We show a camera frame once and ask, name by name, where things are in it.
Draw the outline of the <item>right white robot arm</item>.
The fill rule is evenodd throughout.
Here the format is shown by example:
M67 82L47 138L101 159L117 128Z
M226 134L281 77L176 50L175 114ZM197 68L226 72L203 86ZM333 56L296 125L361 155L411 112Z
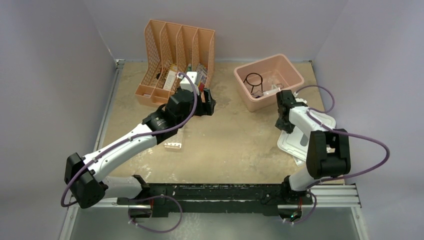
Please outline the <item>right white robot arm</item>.
M308 105L297 100L290 90L276 93L278 119L275 127L292 134L296 128L308 137L305 167L284 180L289 185L280 196L288 204L300 198L301 191L323 178L337 178L351 170L349 137L345 129L334 129L315 121Z

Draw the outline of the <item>clear test tube rack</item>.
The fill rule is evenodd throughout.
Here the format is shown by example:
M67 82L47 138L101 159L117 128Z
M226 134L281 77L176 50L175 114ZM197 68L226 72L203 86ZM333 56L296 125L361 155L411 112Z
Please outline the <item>clear test tube rack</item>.
M181 150L183 147L185 128L180 128L177 133L163 142L163 146L167 149Z

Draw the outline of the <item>white plastic bin lid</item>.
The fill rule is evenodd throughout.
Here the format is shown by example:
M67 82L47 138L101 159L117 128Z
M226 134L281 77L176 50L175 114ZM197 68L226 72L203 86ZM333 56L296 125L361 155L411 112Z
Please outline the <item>white plastic bin lid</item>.
M312 115L324 125L332 129L336 127L336 120L332 116L316 111L313 111ZM290 134L282 131L277 141L277 147L283 152L292 155L298 167L306 163L308 145L309 140L298 127L295 127Z

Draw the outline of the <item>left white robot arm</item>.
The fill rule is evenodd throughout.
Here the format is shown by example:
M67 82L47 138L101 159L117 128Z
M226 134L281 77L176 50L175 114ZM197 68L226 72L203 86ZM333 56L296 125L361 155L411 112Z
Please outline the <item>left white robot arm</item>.
M79 205L86 209L102 199L126 198L138 205L146 203L149 191L142 177L110 177L109 174L135 155L153 148L178 133L193 116L211 116L216 101L209 88L199 90L188 73L179 72L188 87L178 87L167 103L160 105L134 129L111 144L66 159L62 207Z

